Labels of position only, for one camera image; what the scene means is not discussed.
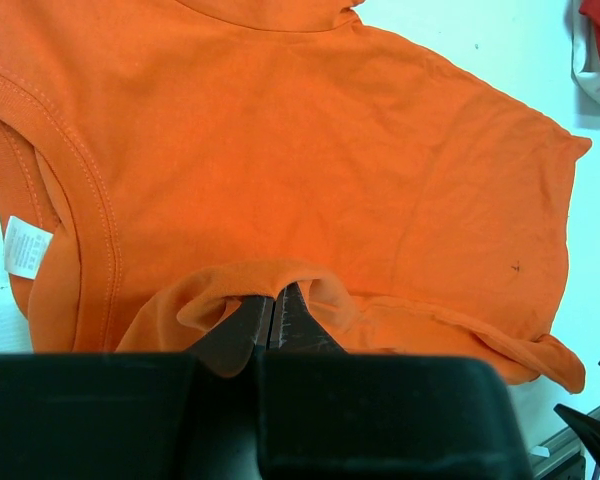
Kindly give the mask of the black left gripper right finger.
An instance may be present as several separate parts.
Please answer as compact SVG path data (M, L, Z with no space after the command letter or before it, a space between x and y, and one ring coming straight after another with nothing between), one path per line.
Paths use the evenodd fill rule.
M483 361L354 355L309 314L297 285L274 307L257 361L265 479L528 479L507 389Z

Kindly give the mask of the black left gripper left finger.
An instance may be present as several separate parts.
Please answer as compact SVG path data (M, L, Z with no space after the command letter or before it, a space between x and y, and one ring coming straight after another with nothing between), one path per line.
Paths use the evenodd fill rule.
M182 353L0 355L0 479L256 479L250 297Z

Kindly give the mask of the orange t shirt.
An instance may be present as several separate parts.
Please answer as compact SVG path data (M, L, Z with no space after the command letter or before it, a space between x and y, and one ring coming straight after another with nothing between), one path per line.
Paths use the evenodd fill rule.
M551 334L588 139L352 1L0 1L0 220L38 352L179 351L300 287L352 353L578 393Z

